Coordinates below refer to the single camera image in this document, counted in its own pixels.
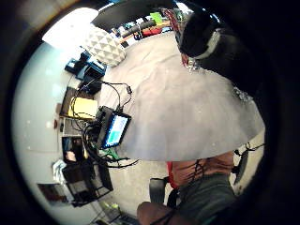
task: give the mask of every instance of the white wall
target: white wall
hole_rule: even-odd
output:
[[[12,136],[22,175],[38,202],[59,223],[76,225],[88,224],[96,215],[91,205],[50,206],[37,186],[37,183],[55,183],[52,164],[62,157],[58,129],[53,128],[53,121],[58,119],[55,107],[63,101],[71,76],[64,71],[69,59],[47,43],[32,55],[14,97]]]

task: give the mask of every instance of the wire bundle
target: wire bundle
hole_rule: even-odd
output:
[[[95,118],[94,115],[88,114],[86,112],[75,112],[74,111],[74,106],[75,106],[77,97],[79,96],[81,91],[86,90],[91,83],[103,83],[103,84],[109,85],[116,92],[116,94],[118,96],[118,105],[116,107],[116,110],[119,112],[122,112],[124,109],[124,106],[131,101],[132,91],[128,84],[126,84],[124,82],[104,82],[104,81],[100,81],[98,79],[94,79],[91,82],[89,82],[88,84],[86,84],[86,85],[82,86],[80,89],[78,89],[76,91],[74,98],[71,100],[70,107],[71,107],[71,110],[73,113],[73,117],[76,117],[78,119],[83,119],[83,118],[81,118],[81,114],[85,114],[85,115],[89,115],[89,116]],[[127,87],[127,93],[129,94],[129,99],[123,105],[121,105],[120,93],[114,87],[114,85],[125,85]],[[121,157],[121,158],[115,157],[114,155],[111,154],[110,151],[107,151],[107,154],[105,154],[103,156],[99,156],[97,154],[97,151],[99,151],[101,149],[97,148],[97,139],[96,139],[97,137],[95,137],[95,135],[93,135],[93,131],[99,132],[101,130],[101,121],[98,121],[95,118],[94,120],[91,119],[91,120],[86,121],[85,124],[86,124],[86,127],[81,127],[76,119],[71,120],[72,127],[75,130],[80,131],[82,134],[83,146],[84,146],[85,150],[87,151],[89,157],[97,165],[99,165],[101,167],[105,167],[105,168],[123,169],[123,168],[137,164],[137,162],[139,160],[135,160],[127,165],[121,165],[120,161],[129,160],[129,158],[128,157]]]

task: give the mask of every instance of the red object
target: red object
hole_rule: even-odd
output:
[[[149,29],[143,30],[142,34],[145,37],[150,37],[150,36],[153,36],[153,35],[160,34],[161,30],[162,30],[161,28],[149,28]]]
[[[168,173],[169,173],[169,183],[170,183],[172,188],[178,189],[178,186],[175,184],[173,174],[172,174],[173,163],[171,161],[168,161],[167,162],[167,167],[168,167]]]

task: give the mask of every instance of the person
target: person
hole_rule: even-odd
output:
[[[233,166],[233,151],[216,157],[172,162],[170,183],[178,188],[181,203],[174,210],[143,202],[137,209],[138,220],[142,225],[209,224],[235,201],[229,182]]]

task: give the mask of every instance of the light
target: light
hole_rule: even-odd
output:
[[[213,15],[213,17],[216,18],[217,22],[220,23],[220,21],[219,21],[219,19],[218,19],[218,16],[216,16],[216,14],[214,14],[214,13],[213,13],[212,15]]]
[[[93,26],[90,22],[97,15],[97,10],[88,7],[77,8],[50,28],[42,40],[56,49],[73,52],[86,38]]]
[[[183,13],[189,14],[190,12],[193,12],[191,9],[189,9],[185,4],[181,2],[176,2],[176,5]]]
[[[112,5],[114,5],[114,3],[110,3],[110,4],[108,4],[108,5],[104,6],[104,7],[101,7],[98,11],[99,12],[103,11],[105,8],[108,8],[108,7],[112,6]]]

